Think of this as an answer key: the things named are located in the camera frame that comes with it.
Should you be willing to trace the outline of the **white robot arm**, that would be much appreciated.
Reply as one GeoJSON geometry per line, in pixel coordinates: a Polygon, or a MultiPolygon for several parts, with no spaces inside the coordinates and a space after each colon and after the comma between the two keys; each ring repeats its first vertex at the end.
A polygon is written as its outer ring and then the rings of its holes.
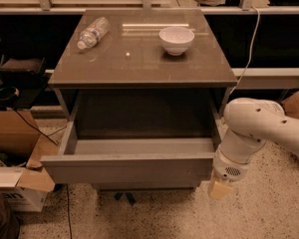
{"type": "Polygon", "coordinates": [[[299,119],[288,117],[275,102],[239,98],[229,102],[223,112],[227,130],[213,159],[208,195],[221,199],[241,180],[252,156],[267,140],[299,157],[299,119]]]}

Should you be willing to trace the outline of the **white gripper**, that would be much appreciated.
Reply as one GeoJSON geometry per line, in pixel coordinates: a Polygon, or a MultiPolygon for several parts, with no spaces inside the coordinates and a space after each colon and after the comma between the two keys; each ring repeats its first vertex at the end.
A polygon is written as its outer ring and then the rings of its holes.
{"type": "Polygon", "coordinates": [[[235,182],[245,177],[249,169],[249,156],[246,152],[216,151],[213,170],[208,184],[208,196],[219,200],[232,191],[229,181],[235,182]]]}

